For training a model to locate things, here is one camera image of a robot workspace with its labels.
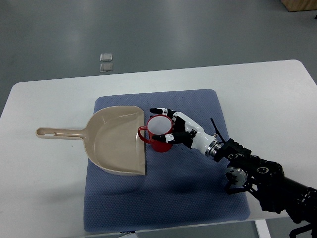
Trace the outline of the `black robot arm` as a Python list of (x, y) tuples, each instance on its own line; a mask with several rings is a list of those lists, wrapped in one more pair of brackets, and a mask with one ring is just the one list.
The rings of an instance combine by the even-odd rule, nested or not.
[(279, 163), (252, 155), (251, 150), (233, 139), (214, 139), (206, 154), (216, 162), (222, 158), (229, 161), (225, 170), (227, 194), (249, 192), (259, 201), (263, 211), (277, 214), (286, 211), (294, 223), (308, 222), (292, 230), (291, 238), (307, 231), (312, 237), (317, 236), (316, 189), (287, 178)]

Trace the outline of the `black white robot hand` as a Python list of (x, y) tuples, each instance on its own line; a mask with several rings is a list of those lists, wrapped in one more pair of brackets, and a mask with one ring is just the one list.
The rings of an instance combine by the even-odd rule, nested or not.
[(186, 116), (167, 108), (151, 108), (150, 112), (164, 115), (172, 120), (173, 131), (166, 135), (154, 135), (154, 140), (169, 144), (184, 144), (190, 149), (197, 149), (205, 156), (215, 156), (221, 143), (215, 136), (205, 133), (202, 126)]

